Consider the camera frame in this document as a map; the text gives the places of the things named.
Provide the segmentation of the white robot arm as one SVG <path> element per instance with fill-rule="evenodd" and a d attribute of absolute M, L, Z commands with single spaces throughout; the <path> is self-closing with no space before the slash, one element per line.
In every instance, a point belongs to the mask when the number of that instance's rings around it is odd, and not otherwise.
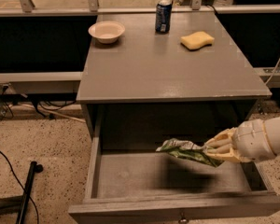
<path fill-rule="evenodd" d="M 261 162 L 280 156 L 280 117 L 253 119 L 218 133 L 204 144 L 204 153 L 230 162 Z"/>

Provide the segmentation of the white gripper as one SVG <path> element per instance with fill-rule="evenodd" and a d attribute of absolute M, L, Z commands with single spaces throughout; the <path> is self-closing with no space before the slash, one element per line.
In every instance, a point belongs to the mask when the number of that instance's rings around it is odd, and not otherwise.
<path fill-rule="evenodd" d="M 218 133 L 206 143 L 204 153 L 215 160 L 239 162 L 261 162 L 272 160 L 276 157 L 270 146 L 265 130 L 264 121 L 254 119 L 243 122 L 236 128 L 226 129 Z M 234 144 L 227 153 L 218 153 L 215 148 Z"/>

